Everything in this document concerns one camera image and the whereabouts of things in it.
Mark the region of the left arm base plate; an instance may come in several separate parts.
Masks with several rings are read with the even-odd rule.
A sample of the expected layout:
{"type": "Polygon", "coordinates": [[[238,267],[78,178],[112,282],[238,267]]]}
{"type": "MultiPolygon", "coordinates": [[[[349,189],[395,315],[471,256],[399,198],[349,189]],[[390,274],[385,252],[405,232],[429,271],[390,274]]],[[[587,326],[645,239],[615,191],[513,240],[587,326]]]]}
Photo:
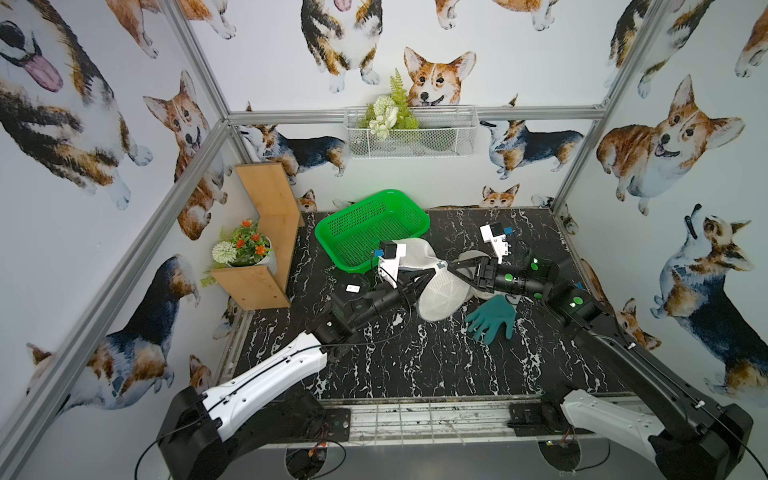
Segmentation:
{"type": "Polygon", "coordinates": [[[346,442],[350,437],[351,417],[350,408],[330,408],[314,412],[298,420],[291,420],[289,428],[268,444],[317,443],[320,440],[346,442]]]}

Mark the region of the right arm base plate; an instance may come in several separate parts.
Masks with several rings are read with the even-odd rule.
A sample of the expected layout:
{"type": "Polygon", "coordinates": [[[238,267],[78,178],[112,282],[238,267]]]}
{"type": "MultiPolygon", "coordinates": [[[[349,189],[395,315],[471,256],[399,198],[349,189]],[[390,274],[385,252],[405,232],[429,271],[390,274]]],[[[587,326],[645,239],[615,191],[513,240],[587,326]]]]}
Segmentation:
{"type": "Polygon", "coordinates": [[[510,403],[507,427],[517,436],[563,435],[570,429],[561,408],[551,402],[510,403]]]}

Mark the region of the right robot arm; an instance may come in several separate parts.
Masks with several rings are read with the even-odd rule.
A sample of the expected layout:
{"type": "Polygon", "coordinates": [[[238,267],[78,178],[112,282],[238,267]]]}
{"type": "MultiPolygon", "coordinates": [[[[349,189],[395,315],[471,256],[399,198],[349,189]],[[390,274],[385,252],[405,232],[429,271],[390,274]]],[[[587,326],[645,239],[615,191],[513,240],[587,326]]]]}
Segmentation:
{"type": "Polygon", "coordinates": [[[624,332],[588,291],[560,279],[558,264],[535,259],[512,267],[478,257],[448,269],[477,290],[532,300],[536,318],[599,360],[650,410],[642,416],[568,387],[555,401],[571,426],[634,451],[667,479],[725,479],[749,454],[753,419],[744,409],[721,406],[685,382],[624,332]]]}

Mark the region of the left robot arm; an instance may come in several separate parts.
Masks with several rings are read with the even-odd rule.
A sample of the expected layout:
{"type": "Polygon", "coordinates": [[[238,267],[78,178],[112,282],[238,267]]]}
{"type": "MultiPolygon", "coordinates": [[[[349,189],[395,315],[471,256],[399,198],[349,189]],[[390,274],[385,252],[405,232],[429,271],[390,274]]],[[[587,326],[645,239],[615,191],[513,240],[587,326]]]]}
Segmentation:
{"type": "Polygon", "coordinates": [[[321,314],[293,341],[240,376],[202,393],[187,387],[171,400],[155,441],[174,479],[216,479],[240,454],[275,430],[267,404],[355,346],[360,329],[415,304],[433,269],[402,271],[372,287],[362,274],[336,283],[321,314]]]}

